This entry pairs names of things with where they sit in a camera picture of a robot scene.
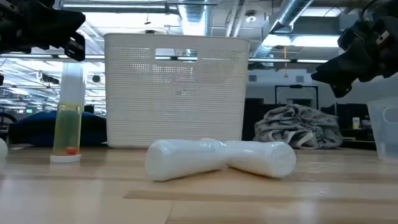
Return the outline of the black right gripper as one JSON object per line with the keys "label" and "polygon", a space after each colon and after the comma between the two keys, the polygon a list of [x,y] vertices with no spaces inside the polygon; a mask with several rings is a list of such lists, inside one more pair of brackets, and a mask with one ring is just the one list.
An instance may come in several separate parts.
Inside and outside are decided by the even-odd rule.
{"label": "black right gripper", "polygon": [[319,65],[311,74],[315,81],[331,83],[336,98],[346,96],[357,78],[369,82],[376,76],[389,78],[397,72],[397,18],[360,19],[358,26],[359,54],[347,51]]}

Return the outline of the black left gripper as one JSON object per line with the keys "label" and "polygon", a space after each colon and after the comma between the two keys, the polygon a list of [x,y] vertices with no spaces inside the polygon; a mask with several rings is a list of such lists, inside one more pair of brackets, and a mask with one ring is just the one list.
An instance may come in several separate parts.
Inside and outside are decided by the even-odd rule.
{"label": "black left gripper", "polygon": [[85,38],[77,29],[86,21],[81,12],[50,8],[35,9],[37,1],[1,0],[1,53],[30,54],[32,44],[24,36],[29,15],[30,40],[36,47],[64,48],[76,61],[85,60]]}

